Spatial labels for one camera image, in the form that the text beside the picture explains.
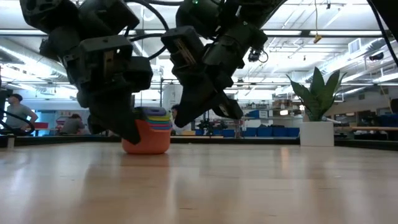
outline blue bin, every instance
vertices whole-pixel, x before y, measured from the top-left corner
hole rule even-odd
[[[235,130],[233,129],[223,130],[223,136],[226,138],[233,138],[235,137]]]
[[[213,130],[214,135],[220,135],[221,131],[219,129]]]
[[[382,127],[398,127],[398,114],[382,115],[379,121]]]
[[[300,128],[287,128],[287,134],[289,137],[298,137]]]
[[[257,137],[272,137],[272,128],[257,128]]]
[[[250,111],[248,112],[245,116],[249,117],[249,118],[260,118],[260,111],[259,110],[254,110],[254,111]]]
[[[246,128],[246,130],[243,132],[244,137],[256,137],[257,134],[257,128]]]
[[[287,128],[273,128],[274,137],[288,137]]]
[[[201,135],[203,135],[203,131],[201,129],[196,129],[195,135],[201,136]]]

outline wooden surface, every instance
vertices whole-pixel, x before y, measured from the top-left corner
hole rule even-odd
[[[335,131],[398,131],[395,127],[335,127]]]
[[[0,152],[4,224],[396,224],[398,153],[355,148],[120,144]]]
[[[220,138],[224,138],[224,136],[212,136],[212,137],[210,137],[210,136],[171,136],[171,138],[220,139]]]

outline green leaf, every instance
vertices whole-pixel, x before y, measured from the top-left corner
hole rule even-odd
[[[341,78],[340,78],[340,80],[338,81],[337,86],[336,86],[336,88],[335,88],[335,93],[336,93],[337,90],[340,88],[341,82],[343,81],[343,79],[344,79],[344,77],[347,75],[347,73],[348,73],[348,72],[344,73],[344,74],[341,76]]]
[[[312,76],[312,82],[310,86],[310,92],[314,96],[319,96],[325,87],[325,81],[323,80],[322,72],[319,68],[315,67]]]
[[[316,118],[314,118],[314,116],[312,115],[312,113],[311,113],[311,111],[310,110],[308,110],[307,108],[305,108],[305,114],[308,116],[308,119],[310,120],[310,121],[317,121],[317,119]]]
[[[340,71],[336,71],[329,77],[326,82],[325,88],[321,95],[318,97],[322,111],[327,111],[333,104],[335,90],[340,81]]]
[[[310,93],[310,90],[308,90],[305,86],[294,82],[289,76],[287,76],[290,80],[290,84],[292,84],[292,88],[294,93],[300,98],[302,101],[303,105],[306,107],[311,112],[311,116],[308,114],[308,118],[311,120],[320,120],[322,118],[321,114],[321,107],[320,104],[315,96],[313,96]]]

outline ceiling duct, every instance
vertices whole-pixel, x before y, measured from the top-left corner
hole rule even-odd
[[[0,49],[0,63],[19,63],[23,64],[24,62],[19,60],[17,57],[7,54],[5,51]]]
[[[363,46],[361,47],[361,50],[355,53],[355,56],[351,55],[349,50],[346,50],[342,54],[339,54],[338,56],[333,57],[318,66],[325,80],[329,78],[328,75],[330,75],[332,72],[352,64],[353,62],[357,61],[357,59],[368,57],[376,53],[378,50],[386,45],[386,41],[383,38],[379,38],[370,42],[368,41],[367,44],[364,44],[366,43],[366,39],[362,39],[361,42]],[[308,79],[311,79],[312,75],[313,70],[310,73],[304,75],[302,78],[295,79],[294,81],[308,82]],[[276,95],[281,95],[290,93],[291,91],[293,91],[292,86],[284,86],[277,88],[275,90],[275,93]]]
[[[59,63],[41,56],[33,50],[27,49],[7,38],[0,38],[0,50],[12,55],[13,57],[19,58],[27,65],[36,63],[47,67],[50,71],[57,72],[63,76],[67,75],[64,67]]]
[[[43,95],[50,95],[50,96],[55,95],[54,90],[50,89],[46,86],[35,86],[34,88],[36,89],[37,93],[40,93]]]

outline ceiling light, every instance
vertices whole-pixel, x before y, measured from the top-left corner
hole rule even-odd
[[[356,93],[357,91],[363,90],[364,88],[365,88],[365,87],[361,87],[361,88],[356,88],[356,89],[353,89],[353,90],[349,90],[349,91],[347,91],[347,92],[344,92],[344,94]]]
[[[311,31],[310,35],[315,36],[316,31]],[[318,35],[336,35],[336,36],[375,36],[380,37],[381,31],[378,30],[319,30]]]
[[[36,30],[36,29],[21,29],[21,30],[7,30],[7,29],[0,29],[0,35],[46,35],[46,33]]]
[[[263,30],[267,35],[301,35],[300,30]]]
[[[285,115],[288,115],[289,112],[288,112],[287,110],[282,110],[282,111],[279,112],[279,114],[280,114],[281,116],[285,116]]]
[[[146,34],[163,34],[166,30],[145,30]]]

